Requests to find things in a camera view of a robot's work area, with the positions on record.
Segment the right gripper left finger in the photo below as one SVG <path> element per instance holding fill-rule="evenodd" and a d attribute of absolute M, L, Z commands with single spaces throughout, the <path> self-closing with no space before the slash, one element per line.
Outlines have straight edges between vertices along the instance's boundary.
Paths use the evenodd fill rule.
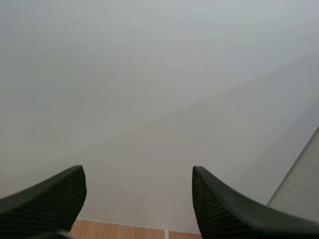
<path fill-rule="evenodd" d="M 81 165 L 0 200 L 2 239 L 68 239 L 87 195 Z"/>

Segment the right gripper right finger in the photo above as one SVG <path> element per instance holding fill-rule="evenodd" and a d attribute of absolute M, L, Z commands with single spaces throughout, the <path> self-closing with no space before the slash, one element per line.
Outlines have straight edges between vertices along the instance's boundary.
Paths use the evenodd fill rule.
<path fill-rule="evenodd" d="M 192 202 L 204 239 L 317 239 L 319 225 L 262 205 L 202 166 L 192 170 Z"/>

